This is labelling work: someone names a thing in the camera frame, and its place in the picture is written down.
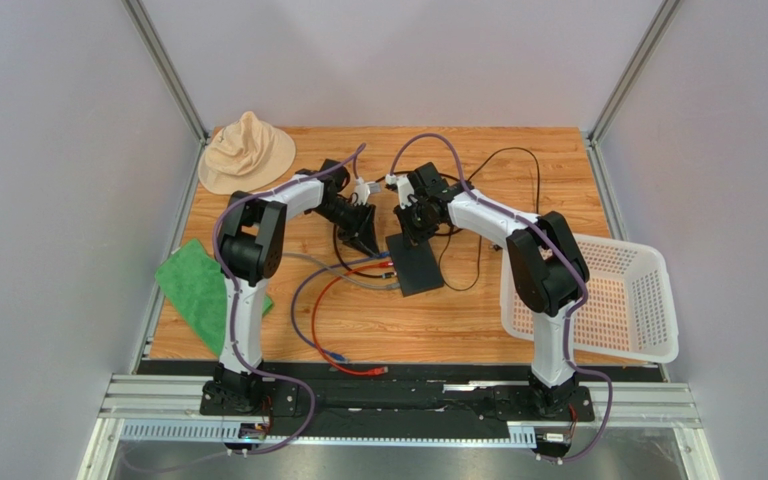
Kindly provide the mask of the green microfiber cloth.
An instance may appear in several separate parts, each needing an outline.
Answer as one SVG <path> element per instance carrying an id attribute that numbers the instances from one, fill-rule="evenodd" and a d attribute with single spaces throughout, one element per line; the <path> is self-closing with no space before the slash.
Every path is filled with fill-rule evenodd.
<path id="1" fill-rule="evenodd" d="M 158 267 L 154 277 L 195 335 L 220 356 L 228 312 L 225 276 L 203 244 L 197 239 L 186 242 Z"/>

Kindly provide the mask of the white plastic mesh basket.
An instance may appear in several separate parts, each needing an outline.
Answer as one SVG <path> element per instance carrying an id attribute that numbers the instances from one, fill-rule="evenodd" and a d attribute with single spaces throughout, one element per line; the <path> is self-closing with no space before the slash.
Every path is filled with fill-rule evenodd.
<path id="1" fill-rule="evenodd" d="M 647 245 L 576 233 L 589 298 L 573 318 L 577 351 L 666 364 L 679 353 L 673 294 L 662 254 Z"/>

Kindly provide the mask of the black network switch box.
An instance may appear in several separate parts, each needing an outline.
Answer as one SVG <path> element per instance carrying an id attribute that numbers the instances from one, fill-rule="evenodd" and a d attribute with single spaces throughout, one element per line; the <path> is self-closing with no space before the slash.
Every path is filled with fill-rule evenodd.
<path id="1" fill-rule="evenodd" d="M 386 237 L 386 245 L 404 297 L 444 286 L 440 267 L 428 241 L 413 245 L 402 234 L 394 234 Z"/>

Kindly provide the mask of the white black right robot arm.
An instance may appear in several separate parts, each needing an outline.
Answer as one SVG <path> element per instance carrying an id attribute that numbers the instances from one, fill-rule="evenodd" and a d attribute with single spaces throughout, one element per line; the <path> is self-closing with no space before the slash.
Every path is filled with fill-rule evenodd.
<path id="1" fill-rule="evenodd" d="M 385 182 L 399 197 L 394 212 L 406 247 L 430 240 L 447 224 L 503 248 L 516 293 L 533 313 L 530 381 L 545 403 L 567 397 L 576 387 L 571 316 L 587 295 L 589 271 L 565 218 L 517 211 L 465 180 L 450 185 L 432 163 L 406 175 L 389 173 Z"/>

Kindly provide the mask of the aluminium front frame rail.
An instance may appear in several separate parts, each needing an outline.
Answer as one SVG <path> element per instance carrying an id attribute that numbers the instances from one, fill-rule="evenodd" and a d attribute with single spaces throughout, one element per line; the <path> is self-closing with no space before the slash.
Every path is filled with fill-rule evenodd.
<path id="1" fill-rule="evenodd" d="M 78 477 L 109 478 L 121 454 L 131 469 L 165 478 L 192 478 L 201 468 L 252 478 L 333 478 L 343 470 L 364 477 L 424 470 L 491 477 L 526 468 L 574 478 L 718 477 L 690 387 L 651 367 L 598 366 L 582 377 L 594 403 L 592 422 L 502 421 L 461 410 L 318 412 L 308 384 L 529 384 L 523 365 L 396 364 L 379 377 L 353 377 L 323 363 L 271 362 L 265 369 L 264 382 L 305 389 L 304 417 L 200 414 L 203 386 L 213 378 L 210 362 L 149 361 L 133 375 L 114 375 Z"/>

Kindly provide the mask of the beige bucket hat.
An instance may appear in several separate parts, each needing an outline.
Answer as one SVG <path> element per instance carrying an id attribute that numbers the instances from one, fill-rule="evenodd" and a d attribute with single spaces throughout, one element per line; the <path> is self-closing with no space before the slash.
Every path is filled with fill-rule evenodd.
<path id="1" fill-rule="evenodd" d="M 213 135 L 199 159 L 198 180 L 217 195 L 249 192 L 281 177 L 295 157 L 289 134 L 247 111 Z"/>

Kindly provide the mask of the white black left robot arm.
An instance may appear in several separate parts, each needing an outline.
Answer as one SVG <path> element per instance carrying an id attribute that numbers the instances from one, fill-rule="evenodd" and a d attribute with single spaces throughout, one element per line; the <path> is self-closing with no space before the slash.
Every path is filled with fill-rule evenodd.
<path id="1" fill-rule="evenodd" d="M 253 405 L 262 397 L 261 324 L 266 289 L 280 266 L 287 222 L 315 212 L 347 236 L 349 245 L 378 257 L 375 207 L 342 195 L 355 160 L 326 160 L 266 191 L 232 194 L 213 234 L 215 260 L 227 292 L 225 340 L 214 373 L 216 388 Z"/>

